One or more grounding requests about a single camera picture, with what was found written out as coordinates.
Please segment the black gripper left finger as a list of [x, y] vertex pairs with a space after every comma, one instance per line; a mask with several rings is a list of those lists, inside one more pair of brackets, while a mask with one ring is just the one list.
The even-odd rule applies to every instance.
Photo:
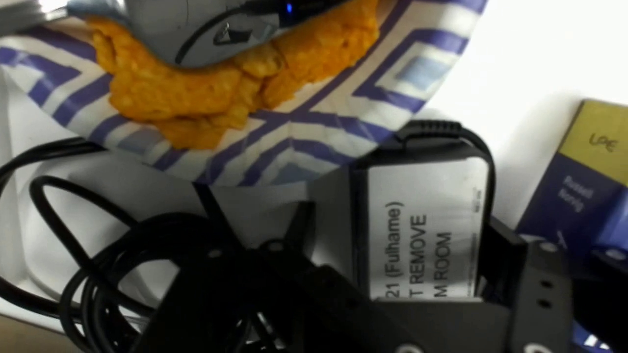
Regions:
[[314, 203], [300, 201], [282, 236], [245, 246], [210, 187], [196, 193], [223, 244], [186, 254], [131, 353], [306, 353]]

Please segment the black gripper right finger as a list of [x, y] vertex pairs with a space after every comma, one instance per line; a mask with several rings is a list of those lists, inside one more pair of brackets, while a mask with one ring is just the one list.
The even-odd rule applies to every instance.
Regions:
[[594, 246], [583, 264], [545, 238], [516, 233], [490, 217], [482, 233], [484, 293], [510, 311], [506, 353], [592, 353], [577, 329], [606, 353], [628, 353], [628, 262]]

